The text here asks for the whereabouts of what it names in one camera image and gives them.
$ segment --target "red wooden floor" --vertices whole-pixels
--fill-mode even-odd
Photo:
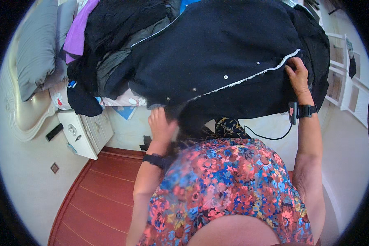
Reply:
[[[91,160],[67,194],[48,245],[125,245],[141,155],[133,159],[102,152]]]

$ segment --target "black cable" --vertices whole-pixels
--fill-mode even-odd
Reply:
[[[262,138],[264,138],[264,139],[269,139],[269,140],[279,140],[279,139],[282,139],[282,138],[284,138],[285,136],[287,136],[287,134],[290,132],[290,130],[291,130],[291,127],[292,127],[292,124],[290,125],[290,129],[287,131],[287,133],[283,136],[283,137],[280,137],[280,138],[277,138],[277,139],[271,139],[271,138],[269,138],[269,137],[263,137],[263,136],[261,136],[261,135],[258,135],[258,134],[256,134],[253,130],[251,130],[247,125],[244,125],[244,127],[247,127],[254,135],[256,135],[256,136],[258,136],[258,137],[262,137]]]

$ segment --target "purple clothing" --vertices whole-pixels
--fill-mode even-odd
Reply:
[[[97,6],[100,0],[88,0],[85,6],[81,9],[78,15],[75,17],[66,37],[66,41],[64,42],[64,51],[66,54],[66,63],[74,61],[75,59],[71,57],[69,54],[74,54],[77,56],[83,55],[83,46],[85,43],[85,28],[86,22],[89,17],[89,14],[93,11],[93,9]]]

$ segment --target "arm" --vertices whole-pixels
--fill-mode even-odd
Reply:
[[[307,86],[308,72],[300,58],[291,58],[286,72],[298,98],[299,105],[314,105]],[[298,151],[292,184],[306,205],[314,243],[317,243],[325,221],[325,203],[321,179],[323,143],[317,113],[312,117],[300,118],[298,126]]]
[[[164,156],[177,128],[177,122],[167,123],[164,108],[153,109],[148,118],[152,130],[153,140],[150,143],[148,155],[158,154]],[[133,199],[133,218],[127,236],[126,245],[136,245],[142,236],[148,219],[148,204],[152,194],[156,191],[163,178],[162,170],[144,161],[138,170],[135,180]]]

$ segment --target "wrist strap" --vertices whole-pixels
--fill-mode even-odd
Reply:
[[[317,113],[317,111],[318,109],[316,105],[300,105],[298,107],[297,118],[312,117],[312,114]]]
[[[161,155],[158,154],[152,155],[146,154],[143,157],[142,161],[148,161],[150,164],[158,166],[161,170],[167,172],[168,168],[171,166],[173,162],[173,157],[171,156],[162,157]]]

